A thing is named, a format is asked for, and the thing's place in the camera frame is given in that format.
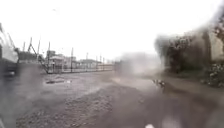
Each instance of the building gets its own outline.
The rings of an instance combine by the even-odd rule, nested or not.
[[[51,57],[53,57],[53,56],[55,56],[56,55],[56,52],[55,51],[53,51],[53,50],[48,50],[47,51],[47,55],[46,55],[46,58],[51,58]]]

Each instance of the pole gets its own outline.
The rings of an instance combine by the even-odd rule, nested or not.
[[[103,58],[103,71],[104,71],[104,58]]]
[[[47,51],[47,72],[49,72],[49,62],[50,62],[50,41],[49,41],[49,45],[48,45],[48,51]]]
[[[25,51],[26,42],[23,43],[23,52]]]
[[[38,47],[37,47],[37,60],[39,58],[39,50],[40,50],[40,40],[39,40],[39,44],[38,44]]]
[[[97,71],[97,67],[98,67],[98,60],[97,60],[97,56],[96,56],[96,71]]]
[[[88,52],[86,53],[86,64],[85,64],[86,65],[85,66],[86,67],[86,72],[87,72],[87,68],[88,68],[88,61],[87,61],[87,59],[88,59]]]
[[[73,48],[72,48],[72,52],[71,52],[71,72],[72,72],[72,61],[73,61]]]

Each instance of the road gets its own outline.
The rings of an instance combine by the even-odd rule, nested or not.
[[[0,115],[6,127],[204,128],[216,109],[150,79],[38,71],[32,67],[1,80]]]

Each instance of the wall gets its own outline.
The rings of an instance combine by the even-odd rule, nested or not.
[[[211,40],[211,58],[212,61],[224,60],[223,53],[223,42],[216,37],[215,33],[209,31],[209,38]]]

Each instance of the sidewalk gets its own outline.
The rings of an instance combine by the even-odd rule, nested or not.
[[[222,88],[212,88],[203,85],[200,82],[165,75],[160,76],[160,79],[175,89],[198,96],[201,99],[217,103],[219,106],[224,107],[224,89]]]
[[[188,79],[160,76],[161,80],[168,83],[168,86],[186,92],[197,98],[217,104],[217,108],[206,122],[205,128],[224,127],[224,89],[212,88],[200,82],[193,82]]]

